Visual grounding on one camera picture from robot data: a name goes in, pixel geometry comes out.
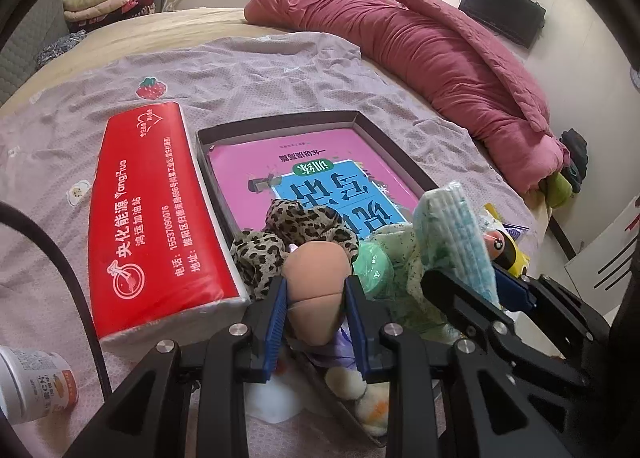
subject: red tissue package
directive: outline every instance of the red tissue package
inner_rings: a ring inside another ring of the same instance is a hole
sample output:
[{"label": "red tissue package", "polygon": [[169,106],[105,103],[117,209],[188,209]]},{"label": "red tissue package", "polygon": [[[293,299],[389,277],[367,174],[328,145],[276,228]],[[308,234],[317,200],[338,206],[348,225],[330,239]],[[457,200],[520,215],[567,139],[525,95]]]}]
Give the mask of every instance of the red tissue package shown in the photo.
[{"label": "red tissue package", "polygon": [[102,347],[139,359],[205,340],[249,295],[226,247],[175,102],[109,119],[89,218],[89,289]]}]

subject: strawberry print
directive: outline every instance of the strawberry print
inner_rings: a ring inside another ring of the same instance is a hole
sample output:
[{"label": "strawberry print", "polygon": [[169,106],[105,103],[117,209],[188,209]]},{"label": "strawberry print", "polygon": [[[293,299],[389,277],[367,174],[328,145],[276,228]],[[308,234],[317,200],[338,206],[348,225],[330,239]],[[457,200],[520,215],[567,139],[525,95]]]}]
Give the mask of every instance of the strawberry print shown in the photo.
[{"label": "strawberry print", "polygon": [[136,90],[136,95],[141,99],[148,99],[152,101],[162,97],[165,91],[166,84],[160,82],[155,77],[146,77]]}]

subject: stack of folded bedding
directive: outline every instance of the stack of folded bedding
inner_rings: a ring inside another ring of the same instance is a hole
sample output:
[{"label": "stack of folded bedding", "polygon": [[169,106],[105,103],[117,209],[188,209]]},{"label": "stack of folded bedding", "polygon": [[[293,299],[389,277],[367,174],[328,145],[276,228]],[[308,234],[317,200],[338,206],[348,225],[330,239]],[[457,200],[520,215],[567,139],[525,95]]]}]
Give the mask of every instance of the stack of folded bedding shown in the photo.
[{"label": "stack of folded bedding", "polygon": [[155,12],[154,0],[63,0],[70,32],[91,32],[113,22]]}]

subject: beige mattress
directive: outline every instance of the beige mattress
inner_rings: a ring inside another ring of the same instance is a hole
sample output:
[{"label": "beige mattress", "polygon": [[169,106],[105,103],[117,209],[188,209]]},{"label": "beige mattress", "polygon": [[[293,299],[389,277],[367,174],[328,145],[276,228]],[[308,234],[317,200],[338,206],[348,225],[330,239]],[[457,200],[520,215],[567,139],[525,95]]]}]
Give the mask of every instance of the beige mattress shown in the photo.
[{"label": "beige mattress", "polygon": [[[73,50],[36,72],[0,108],[0,117],[19,112],[21,105],[28,102],[31,96],[46,88],[127,55],[194,46],[220,37],[261,37],[285,32],[247,24],[241,8],[194,8],[121,21],[91,32]],[[424,99],[397,78],[370,61],[365,63],[428,107]],[[541,243],[548,226],[550,209],[539,191],[529,192],[525,196],[525,203],[538,223],[538,241]]]}]

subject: white bottle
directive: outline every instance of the white bottle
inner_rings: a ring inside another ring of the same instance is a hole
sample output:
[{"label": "white bottle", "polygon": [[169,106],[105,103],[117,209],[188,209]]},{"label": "white bottle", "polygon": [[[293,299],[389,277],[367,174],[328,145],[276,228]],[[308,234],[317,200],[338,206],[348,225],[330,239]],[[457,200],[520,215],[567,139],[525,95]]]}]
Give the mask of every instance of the white bottle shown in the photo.
[{"label": "white bottle", "polygon": [[0,346],[0,409],[10,424],[42,418],[77,400],[71,368],[58,354]]}]

